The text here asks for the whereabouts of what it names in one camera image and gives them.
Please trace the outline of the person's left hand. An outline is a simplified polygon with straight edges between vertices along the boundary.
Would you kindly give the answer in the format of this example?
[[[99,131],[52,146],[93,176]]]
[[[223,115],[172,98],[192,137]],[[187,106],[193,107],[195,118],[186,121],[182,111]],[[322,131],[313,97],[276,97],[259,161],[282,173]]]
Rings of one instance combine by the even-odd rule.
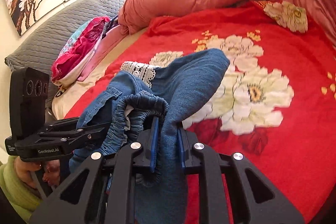
[[[18,178],[29,187],[36,189],[37,186],[31,176],[32,172],[44,170],[43,181],[49,186],[58,186],[60,184],[60,161],[52,160],[45,163],[23,162],[20,157],[14,161],[14,169]]]

